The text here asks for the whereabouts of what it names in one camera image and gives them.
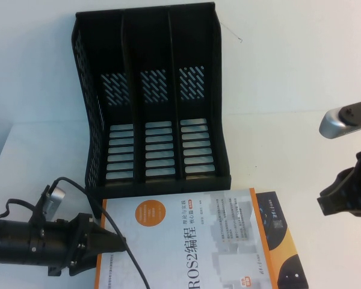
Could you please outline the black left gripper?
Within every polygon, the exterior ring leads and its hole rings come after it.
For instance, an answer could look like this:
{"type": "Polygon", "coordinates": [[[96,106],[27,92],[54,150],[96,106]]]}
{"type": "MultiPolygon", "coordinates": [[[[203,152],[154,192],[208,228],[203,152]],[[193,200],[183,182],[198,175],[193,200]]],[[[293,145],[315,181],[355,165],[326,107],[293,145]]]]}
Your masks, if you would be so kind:
{"type": "Polygon", "coordinates": [[[48,222],[45,240],[48,276],[60,276],[64,269],[75,276],[95,268],[102,253],[126,251],[124,237],[101,228],[91,221],[91,215],[84,213],[69,222],[48,222]]]}

